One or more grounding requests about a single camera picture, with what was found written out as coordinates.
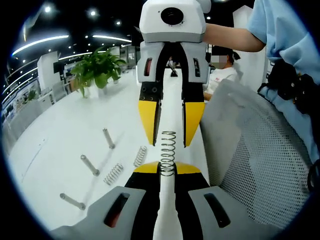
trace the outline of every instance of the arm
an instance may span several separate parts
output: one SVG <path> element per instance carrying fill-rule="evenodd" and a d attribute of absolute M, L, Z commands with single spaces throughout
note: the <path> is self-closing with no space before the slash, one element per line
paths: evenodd
<path fill-rule="evenodd" d="M 212 94 L 209 94 L 207 92 L 204 92 L 203 93 L 203 96 L 204 96 L 204 100 L 207 100 L 207 101 L 210 101 L 211 97 L 212 97 Z"/>
<path fill-rule="evenodd" d="M 203 41 L 207 44 L 244 52 L 259 52 L 266 44 L 244 28 L 206 24 Z"/>

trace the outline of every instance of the belt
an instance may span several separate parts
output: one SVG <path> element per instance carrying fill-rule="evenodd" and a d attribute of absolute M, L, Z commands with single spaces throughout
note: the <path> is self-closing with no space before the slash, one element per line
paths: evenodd
<path fill-rule="evenodd" d="M 263 83 L 258 93 L 264 87 L 277 90 L 279 97 L 287 101 L 292 100 L 299 112 L 310 116 L 314 142 L 320 153 L 320 86 L 308 74 L 297 75 L 294 66 L 280 59 L 274 64 L 268 83 Z M 315 189 L 319 173 L 320 159 L 312 165 L 308 173 L 307 184 L 310 191 Z"/>

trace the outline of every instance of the white robot head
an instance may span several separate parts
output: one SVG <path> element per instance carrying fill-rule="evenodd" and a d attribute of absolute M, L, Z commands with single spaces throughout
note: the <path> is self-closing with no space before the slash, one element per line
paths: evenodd
<path fill-rule="evenodd" d="M 200 43 L 206 31 L 204 13 L 210 0 L 148 0 L 142 7 L 140 30 L 147 43 Z"/>

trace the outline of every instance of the camera lens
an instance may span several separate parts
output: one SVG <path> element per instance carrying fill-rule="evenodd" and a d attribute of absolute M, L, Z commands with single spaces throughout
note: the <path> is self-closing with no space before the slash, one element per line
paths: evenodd
<path fill-rule="evenodd" d="M 166 24 L 177 25 L 183 21 L 184 13 L 178 8 L 169 7 L 162 11 L 161 19 Z"/>

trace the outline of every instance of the robotic arm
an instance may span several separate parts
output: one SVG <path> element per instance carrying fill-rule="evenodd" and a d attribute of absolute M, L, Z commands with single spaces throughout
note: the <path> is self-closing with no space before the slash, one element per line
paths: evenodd
<path fill-rule="evenodd" d="M 155 145 L 163 99 L 163 79 L 167 61 L 174 56 L 182 70 L 183 142 L 190 145 L 205 109 L 203 89 L 209 81 L 204 13 L 210 0 L 148 0 L 142 8 L 140 30 L 141 59 L 137 65 L 142 83 L 139 113 L 150 144 Z"/>

